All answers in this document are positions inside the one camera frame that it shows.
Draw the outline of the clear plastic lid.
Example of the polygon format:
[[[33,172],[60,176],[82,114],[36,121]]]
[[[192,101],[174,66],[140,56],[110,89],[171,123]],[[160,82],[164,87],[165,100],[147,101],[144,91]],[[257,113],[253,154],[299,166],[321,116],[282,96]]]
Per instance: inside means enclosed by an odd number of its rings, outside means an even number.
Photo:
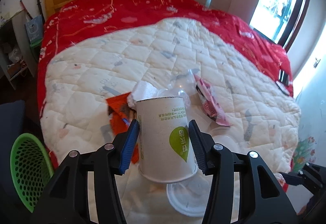
[[[171,206],[188,217],[203,217],[209,198],[211,178],[202,173],[166,185],[166,194]]]

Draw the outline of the orange snack wrapper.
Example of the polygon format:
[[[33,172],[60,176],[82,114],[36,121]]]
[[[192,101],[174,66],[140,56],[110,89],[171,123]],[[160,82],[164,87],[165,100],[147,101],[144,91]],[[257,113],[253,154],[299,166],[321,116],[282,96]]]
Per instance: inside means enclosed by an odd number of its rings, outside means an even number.
[[[106,99],[108,105],[109,124],[114,136],[126,132],[137,112],[128,105],[131,92]]]

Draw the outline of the red white snack packet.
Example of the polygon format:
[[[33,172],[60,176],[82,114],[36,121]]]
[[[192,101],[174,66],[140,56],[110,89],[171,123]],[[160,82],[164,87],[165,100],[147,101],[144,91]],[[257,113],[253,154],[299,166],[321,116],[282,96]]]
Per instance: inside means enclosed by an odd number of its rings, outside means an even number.
[[[224,110],[221,108],[214,87],[208,81],[198,75],[193,75],[196,82],[196,91],[202,103],[202,107],[207,116],[216,124],[224,127],[230,127]]]

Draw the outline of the white paper cup green logo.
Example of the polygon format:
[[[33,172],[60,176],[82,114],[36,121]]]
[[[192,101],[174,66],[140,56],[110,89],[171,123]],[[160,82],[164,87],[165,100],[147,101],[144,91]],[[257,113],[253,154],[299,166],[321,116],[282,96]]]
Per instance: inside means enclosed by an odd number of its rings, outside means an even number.
[[[137,102],[139,170],[156,183],[177,183],[197,172],[188,135],[186,108],[181,97],[168,96]]]

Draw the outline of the white styrofoam block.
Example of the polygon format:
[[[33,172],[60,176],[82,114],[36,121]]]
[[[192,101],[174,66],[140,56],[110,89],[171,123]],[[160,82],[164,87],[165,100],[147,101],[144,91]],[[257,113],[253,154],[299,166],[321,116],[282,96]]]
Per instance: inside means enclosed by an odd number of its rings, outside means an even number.
[[[127,104],[130,108],[136,110],[138,101],[155,98],[158,91],[151,83],[139,81],[127,96]]]

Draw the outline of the clear plastic cup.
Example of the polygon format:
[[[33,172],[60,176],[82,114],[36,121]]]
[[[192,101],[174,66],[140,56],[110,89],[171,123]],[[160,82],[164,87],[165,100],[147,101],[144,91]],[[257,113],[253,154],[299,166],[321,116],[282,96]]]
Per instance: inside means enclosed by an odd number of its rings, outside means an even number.
[[[209,134],[215,143],[222,144],[230,151],[240,153],[240,148],[230,132],[230,127],[217,127],[210,130]]]

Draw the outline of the green plastic mesh trash basket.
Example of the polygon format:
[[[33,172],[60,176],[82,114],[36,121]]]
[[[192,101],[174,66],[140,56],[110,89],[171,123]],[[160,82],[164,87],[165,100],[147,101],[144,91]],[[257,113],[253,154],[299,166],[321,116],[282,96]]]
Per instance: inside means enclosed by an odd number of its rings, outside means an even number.
[[[18,136],[11,149],[10,169],[18,197],[33,212],[54,174],[50,157],[37,137],[28,133]]]

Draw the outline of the white quilted blanket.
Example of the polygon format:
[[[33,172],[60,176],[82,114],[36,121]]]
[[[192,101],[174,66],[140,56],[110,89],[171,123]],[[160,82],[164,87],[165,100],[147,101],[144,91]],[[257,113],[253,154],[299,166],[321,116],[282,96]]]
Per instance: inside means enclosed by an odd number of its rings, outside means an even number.
[[[113,138],[107,98],[130,92],[139,81],[166,89],[183,83],[192,70],[213,86],[231,126],[210,120],[191,88],[188,117],[204,132],[231,137],[241,153],[257,151],[273,173],[291,170],[300,108],[233,45],[187,18],[99,37],[89,34],[94,24],[82,23],[82,41],[68,34],[76,25],[72,18],[53,17],[45,27],[40,123],[45,144],[59,162],[72,149],[95,151]]]

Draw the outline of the white desk with shelves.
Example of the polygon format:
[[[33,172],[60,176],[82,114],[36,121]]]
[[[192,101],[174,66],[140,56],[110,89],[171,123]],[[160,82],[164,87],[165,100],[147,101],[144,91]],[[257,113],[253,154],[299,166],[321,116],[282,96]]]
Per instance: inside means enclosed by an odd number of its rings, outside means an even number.
[[[36,60],[32,55],[24,24],[24,11],[18,11],[1,25],[1,76],[5,76],[12,88],[25,73],[36,74]]]

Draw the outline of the green plastic stool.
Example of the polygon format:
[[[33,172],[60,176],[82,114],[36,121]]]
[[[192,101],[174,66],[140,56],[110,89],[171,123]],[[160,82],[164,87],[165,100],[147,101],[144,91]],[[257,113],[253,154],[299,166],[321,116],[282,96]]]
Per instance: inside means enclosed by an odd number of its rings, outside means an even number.
[[[32,53],[32,55],[33,55],[36,62],[39,61],[42,41],[43,41],[43,39],[39,39],[39,40],[37,40],[37,41],[30,44],[30,50],[31,50],[31,53]]]

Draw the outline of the blue paper gift bag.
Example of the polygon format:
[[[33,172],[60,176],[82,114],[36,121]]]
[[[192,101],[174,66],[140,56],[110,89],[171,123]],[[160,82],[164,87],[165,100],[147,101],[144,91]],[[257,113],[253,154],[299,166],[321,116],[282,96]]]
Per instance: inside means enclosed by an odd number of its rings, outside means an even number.
[[[24,26],[31,44],[43,38],[43,20],[41,15],[26,22]]]

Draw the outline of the red patterned bedspread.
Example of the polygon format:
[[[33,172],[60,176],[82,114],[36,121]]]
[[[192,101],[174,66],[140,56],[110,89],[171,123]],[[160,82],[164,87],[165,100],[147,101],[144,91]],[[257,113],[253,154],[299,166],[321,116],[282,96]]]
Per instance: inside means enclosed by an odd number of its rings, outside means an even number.
[[[46,95],[45,69],[40,68],[41,51],[45,45],[47,22],[58,17],[62,21],[72,18],[76,25],[68,32],[76,40],[82,41],[82,23],[94,21],[90,35],[99,37],[104,34],[141,26],[153,25],[168,18],[187,18],[199,21],[208,31],[218,35],[224,42],[246,57],[257,69],[271,78],[276,84],[280,72],[291,75],[291,66],[286,51],[279,45],[271,44],[253,31],[238,17],[220,10],[205,8],[194,0],[73,0],[48,18],[44,26],[44,38],[40,50],[37,69],[37,100],[40,119],[43,112],[43,99]],[[293,96],[293,85],[289,84],[287,96]],[[61,163],[48,147],[54,168]]]

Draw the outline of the window with dark frame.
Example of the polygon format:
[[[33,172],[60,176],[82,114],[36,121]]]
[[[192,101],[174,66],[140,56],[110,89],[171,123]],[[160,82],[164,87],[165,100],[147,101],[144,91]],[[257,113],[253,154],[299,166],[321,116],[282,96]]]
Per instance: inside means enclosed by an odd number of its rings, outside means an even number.
[[[306,15],[310,0],[258,0],[250,27],[262,37],[289,49]]]

